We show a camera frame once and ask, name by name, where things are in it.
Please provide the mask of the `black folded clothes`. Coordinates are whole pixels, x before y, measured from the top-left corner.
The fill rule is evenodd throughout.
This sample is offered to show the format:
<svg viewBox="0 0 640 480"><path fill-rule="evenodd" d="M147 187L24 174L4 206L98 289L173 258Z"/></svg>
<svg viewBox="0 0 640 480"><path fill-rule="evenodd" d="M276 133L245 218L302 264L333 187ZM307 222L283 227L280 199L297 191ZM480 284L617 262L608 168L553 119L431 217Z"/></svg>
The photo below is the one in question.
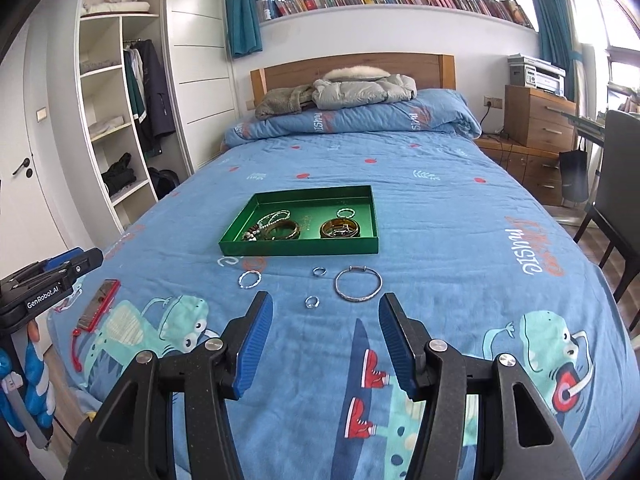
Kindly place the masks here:
<svg viewBox="0 0 640 480"><path fill-rule="evenodd" d="M101 174L109 196L114 196L120 190L133 184L134 181L137 180L134 170L130 167L130 162L131 154L124 153L117 162L111 164L110 168Z"/></svg>

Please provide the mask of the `wooden drawer nightstand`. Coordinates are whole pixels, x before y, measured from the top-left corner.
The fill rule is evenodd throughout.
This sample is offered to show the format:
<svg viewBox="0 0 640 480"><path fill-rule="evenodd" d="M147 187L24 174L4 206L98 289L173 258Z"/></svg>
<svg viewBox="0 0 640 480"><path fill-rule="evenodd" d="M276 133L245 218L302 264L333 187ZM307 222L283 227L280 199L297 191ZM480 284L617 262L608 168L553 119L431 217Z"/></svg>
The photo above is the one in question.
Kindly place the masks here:
<svg viewBox="0 0 640 480"><path fill-rule="evenodd" d="M559 156L575 146L574 127L566 118L575 110L574 102L560 96L508 84L502 130L483 134L476 144L539 203L560 206Z"/></svg>

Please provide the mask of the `wooden headboard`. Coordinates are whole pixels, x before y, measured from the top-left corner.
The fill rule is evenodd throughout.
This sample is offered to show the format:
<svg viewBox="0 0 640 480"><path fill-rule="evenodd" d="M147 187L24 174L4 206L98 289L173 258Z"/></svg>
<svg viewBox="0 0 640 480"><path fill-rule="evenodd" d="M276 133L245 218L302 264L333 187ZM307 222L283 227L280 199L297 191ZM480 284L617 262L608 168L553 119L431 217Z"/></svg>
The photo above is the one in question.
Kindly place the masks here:
<svg viewBox="0 0 640 480"><path fill-rule="evenodd" d="M449 54L421 52L354 53L273 65L250 72L253 105L258 105L274 88L290 88L311 84L334 68L356 65L382 68L389 73L404 74L416 81L419 89L457 89L456 62Z"/></svg>

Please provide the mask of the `red harmonica case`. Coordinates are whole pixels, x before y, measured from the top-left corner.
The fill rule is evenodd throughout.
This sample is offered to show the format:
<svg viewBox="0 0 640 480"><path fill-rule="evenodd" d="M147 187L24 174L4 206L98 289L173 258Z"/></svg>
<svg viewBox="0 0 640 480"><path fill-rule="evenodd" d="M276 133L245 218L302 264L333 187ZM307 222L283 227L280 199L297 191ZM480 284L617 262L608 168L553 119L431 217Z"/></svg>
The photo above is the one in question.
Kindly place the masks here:
<svg viewBox="0 0 640 480"><path fill-rule="evenodd" d="M82 334L94 332L104 313L111 307L119 287L119 280L113 280L112 278L105 280L92 297L84 313L78 318L70 340L70 355L72 356L74 370L77 373L82 371L82 364L79 361L78 339Z"/></svg>

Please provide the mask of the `dark tortoiseshell bangle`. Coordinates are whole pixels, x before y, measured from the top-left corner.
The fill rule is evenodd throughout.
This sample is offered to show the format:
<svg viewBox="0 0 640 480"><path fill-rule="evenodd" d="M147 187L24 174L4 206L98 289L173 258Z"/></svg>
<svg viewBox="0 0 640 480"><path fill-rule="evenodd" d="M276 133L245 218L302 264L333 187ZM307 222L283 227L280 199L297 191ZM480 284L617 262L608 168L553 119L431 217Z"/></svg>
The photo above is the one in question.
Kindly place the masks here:
<svg viewBox="0 0 640 480"><path fill-rule="evenodd" d="M277 220L262 230L263 240L297 240L299 235L300 226L292 219Z"/></svg>

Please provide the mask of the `row of books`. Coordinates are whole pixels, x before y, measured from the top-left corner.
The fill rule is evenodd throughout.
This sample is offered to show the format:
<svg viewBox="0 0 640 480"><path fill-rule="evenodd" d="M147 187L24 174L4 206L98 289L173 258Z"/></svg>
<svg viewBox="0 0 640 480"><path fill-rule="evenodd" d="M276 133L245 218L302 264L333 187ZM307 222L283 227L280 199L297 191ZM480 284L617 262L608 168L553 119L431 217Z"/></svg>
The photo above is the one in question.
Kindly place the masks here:
<svg viewBox="0 0 640 480"><path fill-rule="evenodd" d="M534 23L516 0L256 0L262 21L343 6L432 6L498 18L534 29Z"/></svg>

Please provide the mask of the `amber wide bangle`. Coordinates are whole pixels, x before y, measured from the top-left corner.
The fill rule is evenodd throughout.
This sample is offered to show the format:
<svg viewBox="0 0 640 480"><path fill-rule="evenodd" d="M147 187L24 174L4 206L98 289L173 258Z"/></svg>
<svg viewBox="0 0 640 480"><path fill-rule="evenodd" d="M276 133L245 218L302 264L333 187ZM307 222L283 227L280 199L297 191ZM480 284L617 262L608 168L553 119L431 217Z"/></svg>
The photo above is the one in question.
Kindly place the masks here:
<svg viewBox="0 0 640 480"><path fill-rule="evenodd" d="M360 237L360 225L351 218L336 217L322 223L320 236L322 238Z"/></svg>

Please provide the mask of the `green jewelry tray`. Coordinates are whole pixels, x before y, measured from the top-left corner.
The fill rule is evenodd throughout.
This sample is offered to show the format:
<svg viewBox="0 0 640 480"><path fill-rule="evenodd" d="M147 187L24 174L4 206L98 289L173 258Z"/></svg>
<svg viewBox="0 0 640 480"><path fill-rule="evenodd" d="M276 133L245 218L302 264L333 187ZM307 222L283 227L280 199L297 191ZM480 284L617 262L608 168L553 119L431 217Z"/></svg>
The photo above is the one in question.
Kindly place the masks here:
<svg viewBox="0 0 640 480"><path fill-rule="evenodd" d="M360 225L360 237L322 238L320 226L336 217ZM292 219L300 226L297 240L263 240L270 223ZM226 256L336 256L378 252L374 198L369 185L299 188L254 194L219 241Z"/></svg>

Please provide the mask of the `black chair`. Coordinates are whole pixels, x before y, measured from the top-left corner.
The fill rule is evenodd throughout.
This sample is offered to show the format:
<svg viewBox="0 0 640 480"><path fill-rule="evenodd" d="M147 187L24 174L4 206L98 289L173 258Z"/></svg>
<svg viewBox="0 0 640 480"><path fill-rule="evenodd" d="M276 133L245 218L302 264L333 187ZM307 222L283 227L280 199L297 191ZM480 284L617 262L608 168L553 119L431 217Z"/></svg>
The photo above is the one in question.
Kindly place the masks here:
<svg viewBox="0 0 640 480"><path fill-rule="evenodd" d="M608 239L600 266L616 249L625 261L624 272L613 292L615 302L639 274L640 228L639 119L621 110L606 114L603 158L596 199L586 206L574 236L578 243L593 221Z"/></svg>

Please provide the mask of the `teal curtain right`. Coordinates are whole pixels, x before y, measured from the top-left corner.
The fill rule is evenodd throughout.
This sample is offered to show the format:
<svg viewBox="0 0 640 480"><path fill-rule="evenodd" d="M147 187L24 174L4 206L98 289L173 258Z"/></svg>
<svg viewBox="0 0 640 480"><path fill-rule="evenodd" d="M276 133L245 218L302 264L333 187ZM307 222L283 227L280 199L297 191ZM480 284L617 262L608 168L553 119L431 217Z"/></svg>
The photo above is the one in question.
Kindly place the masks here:
<svg viewBox="0 0 640 480"><path fill-rule="evenodd" d="M565 70L564 96L579 102L584 79L582 47L577 39L574 0L533 0L540 57Z"/></svg>

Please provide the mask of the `folded blue duvet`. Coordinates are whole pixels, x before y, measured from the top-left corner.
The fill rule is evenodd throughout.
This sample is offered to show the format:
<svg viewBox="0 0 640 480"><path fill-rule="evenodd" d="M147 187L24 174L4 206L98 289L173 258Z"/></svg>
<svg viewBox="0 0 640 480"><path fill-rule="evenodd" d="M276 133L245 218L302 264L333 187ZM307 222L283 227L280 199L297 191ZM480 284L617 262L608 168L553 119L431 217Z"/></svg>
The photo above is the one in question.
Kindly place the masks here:
<svg viewBox="0 0 640 480"><path fill-rule="evenodd" d="M365 132L440 132L476 140L480 122L460 92L423 89L410 101L363 105L342 110L310 108L298 114L267 119L247 117L224 132L225 148L258 140L297 136Z"/></svg>

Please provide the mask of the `white wardrobe shelving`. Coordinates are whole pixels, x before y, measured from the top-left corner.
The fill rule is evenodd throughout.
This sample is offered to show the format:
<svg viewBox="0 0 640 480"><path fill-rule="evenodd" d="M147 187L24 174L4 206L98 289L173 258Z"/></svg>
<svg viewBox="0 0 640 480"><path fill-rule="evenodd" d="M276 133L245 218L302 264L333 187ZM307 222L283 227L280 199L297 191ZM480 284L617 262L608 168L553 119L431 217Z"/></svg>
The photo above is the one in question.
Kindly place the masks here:
<svg viewBox="0 0 640 480"><path fill-rule="evenodd" d="M176 126L154 157L143 154L139 134L143 68L134 44L145 39L163 65ZM160 201L149 167L175 171L181 184L221 152L222 130L236 116L222 0L81 0L77 54L85 136L104 187L104 231L124 232ZM101 174L124 153L137 180L109 196Z"/></svg>

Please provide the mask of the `thin silver bangle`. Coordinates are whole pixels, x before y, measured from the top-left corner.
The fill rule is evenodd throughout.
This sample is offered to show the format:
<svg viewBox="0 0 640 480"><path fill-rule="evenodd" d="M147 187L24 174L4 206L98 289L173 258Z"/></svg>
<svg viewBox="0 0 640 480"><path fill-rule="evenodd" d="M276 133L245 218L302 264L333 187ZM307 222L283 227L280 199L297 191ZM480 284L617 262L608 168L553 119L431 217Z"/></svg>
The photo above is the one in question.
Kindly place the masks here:
<svg viewBox="0 0 640 480"><path fill-rule="evenodd" d="M348 266L335 275L334 292L352 304L363 304L381 292L384 285L382 275L368 266Z"/></svg>

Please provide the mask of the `teal curtain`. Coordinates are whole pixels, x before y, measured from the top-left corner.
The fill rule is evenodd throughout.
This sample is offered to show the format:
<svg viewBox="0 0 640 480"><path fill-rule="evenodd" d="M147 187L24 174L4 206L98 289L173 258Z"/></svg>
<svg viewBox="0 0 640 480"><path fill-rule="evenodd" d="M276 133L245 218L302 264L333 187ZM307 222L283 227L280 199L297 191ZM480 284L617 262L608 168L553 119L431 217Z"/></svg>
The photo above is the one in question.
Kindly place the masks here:
<svg viewBox="0 0 640 480"><path fill-rule="evenodd" d="M574 0L533 0L540 57L565 70L564 96L579 102L584 79L582 47L577 39Z"/></svg>
<svg viewBox="0 0 640 480"><path fill-rule="evenodd" d="M260 52L260 33L256 0L224 0L226 5L227 34L232 58Z"/></svg>

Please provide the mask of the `dark waste bin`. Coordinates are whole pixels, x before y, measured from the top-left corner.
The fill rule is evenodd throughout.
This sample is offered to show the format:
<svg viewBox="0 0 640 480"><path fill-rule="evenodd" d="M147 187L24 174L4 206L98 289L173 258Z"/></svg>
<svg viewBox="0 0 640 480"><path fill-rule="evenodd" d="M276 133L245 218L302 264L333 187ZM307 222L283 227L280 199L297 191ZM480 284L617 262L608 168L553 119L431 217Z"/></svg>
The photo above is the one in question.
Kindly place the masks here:
<svg viewBox="0 0 640 480"><path fill-rule="evenodd" d="M559 154L562 183L562 197L573 203L588 200L588 155L583 150L573 150Z"/></svg>

